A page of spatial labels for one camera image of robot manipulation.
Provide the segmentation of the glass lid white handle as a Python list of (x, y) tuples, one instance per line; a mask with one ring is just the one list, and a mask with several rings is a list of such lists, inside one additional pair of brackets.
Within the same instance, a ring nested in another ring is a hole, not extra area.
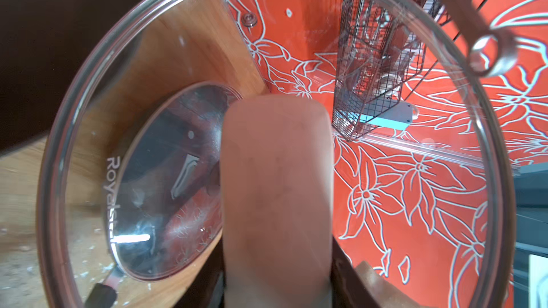
[(513, 171), (470, 0), (374, 0), (426, 47), (405, 131), (332, 125), (342, 0), (143, 0), (84, 61), (39, 178), (51, 307), (502, 307)]

